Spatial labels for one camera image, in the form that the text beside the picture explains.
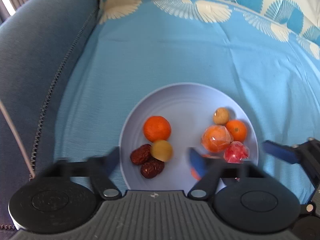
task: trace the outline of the sofa armrest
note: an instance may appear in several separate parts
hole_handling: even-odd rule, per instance
[[[97,0],[29,0],[0,27],[0,98],[36,171],[53,160],[60,100],[97,13]],[[12,224],[8,201],[29,172],[1,114],[0,165],[0,224]]]

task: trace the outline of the yellow fruit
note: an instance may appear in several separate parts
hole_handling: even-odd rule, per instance
[[[172,146],[165,140],[158,140],[151,147],[151,155],[160,161],[167,162],[173,156]]]
[[[228,109],[224,107],[218,108],[212,117],[213,121],[217,125],[225,125],[227,122],[229,122],[230,114]]]

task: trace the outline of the patterned fabric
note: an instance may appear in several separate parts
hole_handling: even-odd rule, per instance
[[[100,6],[100,24],[61,103],[56,158],[105,154],[118,144],[134,105],[176,82],[231,96],[259,143],[320,138],[320,7],[311,13],[302,0],[103,0]],[[313,187],[299,166],[259,154],[265,171],[301,202],[309,198]],[[112,179],[126,190],[119,169]]]

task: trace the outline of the black circular disc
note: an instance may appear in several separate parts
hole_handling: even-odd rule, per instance
[[[266,234],[288,228],[300,213],[300,203],[286,187],[271,179],[243,178],[220,190],[213,208],[231,226]]]
[[[9,212],[23,229],[39,234],[55,234],[88,221],[97,205],[86,187],[60,177],[36,179],[10,199]]]
[[[320,239],[320,218],[308,216],[299,219],[293,226],[293,233],[303,240]]]

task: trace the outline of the red date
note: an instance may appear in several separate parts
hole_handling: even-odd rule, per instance
[[[140,146],[138,149],[134,150],[130,155],[132,163],[135,165],[141,165],[147,162],[152,157],[150,150],[150,144],[144,144]]]
[[[140,172],[141,175],[146,179],[152,179],[158,174],[160,174],[163,171],[163,169],[164,162],[153,158],[141,166]]]

